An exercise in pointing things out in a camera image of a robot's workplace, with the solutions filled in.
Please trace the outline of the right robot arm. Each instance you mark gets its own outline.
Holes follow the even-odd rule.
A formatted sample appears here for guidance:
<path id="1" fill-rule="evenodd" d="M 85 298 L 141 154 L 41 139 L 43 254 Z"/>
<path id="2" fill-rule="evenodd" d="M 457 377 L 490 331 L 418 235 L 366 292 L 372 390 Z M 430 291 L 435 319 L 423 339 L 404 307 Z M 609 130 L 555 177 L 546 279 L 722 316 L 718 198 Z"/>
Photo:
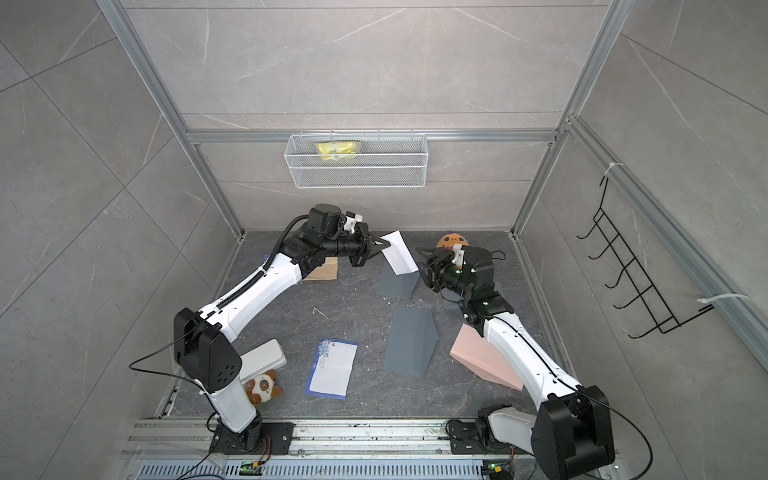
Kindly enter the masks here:
<path id="1" fill-rule="evenodd" d="M 505 447 L 532 454 L 549 479 L 595 477 L 616 459 L 612 418 L 617 410 L 596 386 L 568 374 L 528 333 L 494 282 L 495 254 L 456 244 L 421 248 L 417 267 L 436 293 L 457 295 L 466 323 L 496 348 L 522 380 L 537 409 L 526 414 L 511 406 L 479 410 L 473 424 L 451 420 L 456 452 L 498 453 Z"/>

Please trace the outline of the grey envelope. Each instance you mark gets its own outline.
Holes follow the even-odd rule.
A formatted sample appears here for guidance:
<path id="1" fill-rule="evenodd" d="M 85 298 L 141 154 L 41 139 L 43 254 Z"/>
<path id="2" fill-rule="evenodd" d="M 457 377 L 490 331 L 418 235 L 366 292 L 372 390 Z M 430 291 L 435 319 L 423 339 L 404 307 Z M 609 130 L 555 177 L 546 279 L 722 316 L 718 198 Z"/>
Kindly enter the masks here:
<path id="1" fill-rule="evenodd" d="M 420 276 L 418 272 L 398 275 L 385 263 L 381 269 L 377 293 L 382 297 L 408 299 L 412 296 Z"/>
<path id="2" fill-rule="evenodd" d="M 383 371 L 424 376 L 437 339 L 431 310 L 396 307 L 393 311 Z"/>
<path id="3" fill-rule="evenodd" d="M 484 315 L 488 311 L 499 313 L 507 307 L 506 300 L 496 290 L 493 282 L 445 284 L 439 288 L 439 293 L 446 308 L 461 310 L 470 315 Z"/>

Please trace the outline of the pink envelope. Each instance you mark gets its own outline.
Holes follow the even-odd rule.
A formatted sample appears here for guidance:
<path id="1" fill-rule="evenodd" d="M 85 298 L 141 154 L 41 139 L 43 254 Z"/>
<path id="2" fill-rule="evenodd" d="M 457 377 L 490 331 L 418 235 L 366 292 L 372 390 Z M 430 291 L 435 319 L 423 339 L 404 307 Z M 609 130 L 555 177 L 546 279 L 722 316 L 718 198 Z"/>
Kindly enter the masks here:
<path id="1" fill-rule="evenodd" d="M 450 356 L 481 379 L 522 391 L 523 382 L 502 354 L 469 325 L 462 325 Z"/>

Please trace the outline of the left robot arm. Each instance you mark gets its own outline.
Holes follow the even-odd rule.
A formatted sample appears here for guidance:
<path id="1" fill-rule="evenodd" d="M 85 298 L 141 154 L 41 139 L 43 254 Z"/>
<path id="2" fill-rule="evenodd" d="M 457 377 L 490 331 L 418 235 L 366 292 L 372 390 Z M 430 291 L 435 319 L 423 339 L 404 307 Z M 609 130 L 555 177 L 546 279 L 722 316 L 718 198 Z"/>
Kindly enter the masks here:
<path id="1" fill-rule="evenodd" d="M 237 286 L 198 310 L 180 310 L 173 340 L 161 349 L 173 350 L 183 371 L 180 378 L 203 391 L 225 430 L 249 433 L 258 412 L 240 380 L 243 360 L 233 342 L 273 300 L 328 257 L 348 258 L 361 267 L 390 246 L 371 234 L 359 215 L 318 204 L 289 221 L 264 263 Z"/>

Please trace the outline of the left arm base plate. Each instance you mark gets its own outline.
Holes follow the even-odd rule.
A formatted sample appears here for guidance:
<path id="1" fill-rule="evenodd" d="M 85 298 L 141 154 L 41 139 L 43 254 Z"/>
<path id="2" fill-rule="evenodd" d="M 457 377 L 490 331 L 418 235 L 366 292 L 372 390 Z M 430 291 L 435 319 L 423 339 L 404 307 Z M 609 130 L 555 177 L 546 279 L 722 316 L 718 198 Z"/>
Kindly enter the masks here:
<path id="1" fill-rule="evenodd" d="M 219 422 L 209 446 L 210 453 L 225 455 L 286 455 L 291 446 L 295 424 L 257 420 L 243 432 L 236 433 Z"/>

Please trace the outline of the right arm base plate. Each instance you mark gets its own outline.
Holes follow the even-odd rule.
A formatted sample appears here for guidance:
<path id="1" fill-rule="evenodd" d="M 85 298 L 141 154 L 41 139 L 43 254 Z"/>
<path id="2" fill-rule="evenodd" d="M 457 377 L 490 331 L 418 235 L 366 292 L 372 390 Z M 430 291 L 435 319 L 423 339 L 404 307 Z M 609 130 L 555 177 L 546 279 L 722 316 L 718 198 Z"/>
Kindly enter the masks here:
<path id="1" fill-rule="evenodd" d="M 477 420 L 449 419 L 444 426 L 454 455 L 524 454 L 525 450 L 497 440 L 490 427 Z"/>

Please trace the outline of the cream letter paper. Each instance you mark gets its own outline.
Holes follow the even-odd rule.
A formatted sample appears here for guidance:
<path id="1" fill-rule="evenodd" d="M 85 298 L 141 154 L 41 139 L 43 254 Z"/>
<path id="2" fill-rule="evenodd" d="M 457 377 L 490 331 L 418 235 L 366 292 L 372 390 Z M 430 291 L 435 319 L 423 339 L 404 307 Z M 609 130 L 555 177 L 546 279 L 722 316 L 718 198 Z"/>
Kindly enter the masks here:
<path id="1" fill-rule="evenodd" d="M 336 257 L 327 257 L 324 263 L 315 268 L 309 275 L 307 275 L 305 281 L 327 281 L 335 280 L 338 276 L 338 259 Z"/>

